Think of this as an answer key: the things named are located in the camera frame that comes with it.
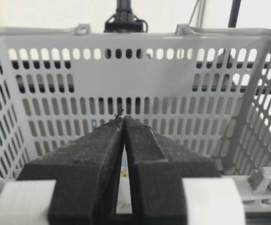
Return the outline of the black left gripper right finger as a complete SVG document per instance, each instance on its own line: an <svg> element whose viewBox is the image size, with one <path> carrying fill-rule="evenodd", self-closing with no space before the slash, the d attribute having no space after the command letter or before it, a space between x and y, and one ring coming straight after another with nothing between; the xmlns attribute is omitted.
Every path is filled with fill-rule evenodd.
<svg viewBox="0 0 271 225"><path fill-rule="evenodd" d="M215 162L124 118L132 211L143 225L243 225L231 178Z"/></svg>

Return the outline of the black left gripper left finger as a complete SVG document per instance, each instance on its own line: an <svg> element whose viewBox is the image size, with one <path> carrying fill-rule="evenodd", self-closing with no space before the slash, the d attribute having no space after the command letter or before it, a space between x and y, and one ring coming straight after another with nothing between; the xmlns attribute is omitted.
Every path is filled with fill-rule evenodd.
<svg viewBox="0 0 271 225"><path fill-rule="evenodd" d="M0 225L92 225L115 212L120 117L27 163L0 194Z"/></svg>

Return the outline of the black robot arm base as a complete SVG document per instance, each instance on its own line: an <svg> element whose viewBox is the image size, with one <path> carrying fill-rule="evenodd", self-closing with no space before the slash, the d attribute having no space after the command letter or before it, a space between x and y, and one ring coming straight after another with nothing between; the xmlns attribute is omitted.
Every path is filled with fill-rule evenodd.
<svg viewBox="0 0 271 225"><path fill-rule="evenodd" d="M117 0L116 12L105 22L104 33L147 33L148 23L132 11L130 0Z"/></svg>

